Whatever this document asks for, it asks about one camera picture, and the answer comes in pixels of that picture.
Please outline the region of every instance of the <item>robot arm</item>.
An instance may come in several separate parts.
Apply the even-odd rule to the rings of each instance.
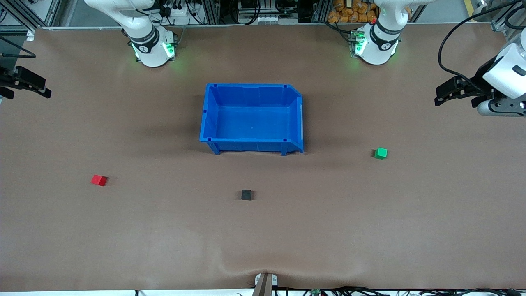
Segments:
[[[526,29],[482,65],[470,81],[455,76],[437,87],[435,106],[477,96],[471,106],[481,115],[526,116]]]
[[[174,34],[154,26],[148,16],[133,17],[123,11],[136,11],[153,6],[155,0],[84,0],[119,23],[135,50],[137,58],[148,67],[159,67],[175,57]]]
[[[358,31],[363,32],[355,45],[355,54],[372,65],[381,65],[395,54],[398,39],[409,20],[406,6],[424,5],[435,0],[375,0],[380,15],[374,24],[367,24]]]

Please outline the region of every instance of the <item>orange package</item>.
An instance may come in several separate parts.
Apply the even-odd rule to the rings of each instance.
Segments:
[[[367,12],[368,8],[369,8],[369,5],[367,5],[367,3],[362,2],[361,0],[354,0],[352,2],[352,9],[355,12],[364,14]]]
[[[340,21],[340,14],[336,11],[331,11],[329,13],[329,16],[327,17],[327,21],[330,23],[330,24],[334,24],[334,23],[337,23]]]
[[[349,16],[351,16],[353,13],[354,13],[354,11],[352,11],[352,8],[344,8],[344,9],[341,11],[341,16],[349,17]]]
[[[358,21],[358,13],[354,12],[351,16],[349,16],[349,23],[355,23]]]
[[[377,19],[377,17],[376,17],[376,12],[375,11],[369,11],[367,13],[367,22],[373,23],[373,22],[376,21],[376,19]]]
[[[332,4],[334,5],[334,9],[336,9],[336,11],[341,11],[342,9],[345,8],[344,0],[334,0]]]
[[[408,19],[411,19],[411,13],[412,13],[412,10],[411,10],[411,8],[409,8],[409,6],[406,6],[406,11],[407,11],[407,13],[409,14],[409,15],[408,15]]]
[[[358,14],[358,23],[366,23],[367,22],[367,15],[365,14]]]

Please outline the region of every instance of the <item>brown table surface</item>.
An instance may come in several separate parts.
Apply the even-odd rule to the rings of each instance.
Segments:
[[[37,32],[19,64],[53,97],[0,106],[0,290],[244,288],[262,271],[306,288],[526,287],[526,122],[434,107],[451,27],[408,26],[383,66],[323,26],[188,29],[161,68],[119,31]],[[471,75],[503,44],[468,24],[444,63]],[[198,141],[210,82],[292,84],[305,154],[213,155]]]

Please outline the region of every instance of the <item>blue plastic bin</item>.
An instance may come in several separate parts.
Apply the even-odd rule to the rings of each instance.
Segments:
[[[208,84],[199,140],[221,151],[303,153],[303,99],[289,84]]]

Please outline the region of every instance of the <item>red cube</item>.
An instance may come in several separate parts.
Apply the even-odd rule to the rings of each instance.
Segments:
[[[106,181],[108,181],[108,177],[93,175],[92,184],[104,186],[106,185]]]

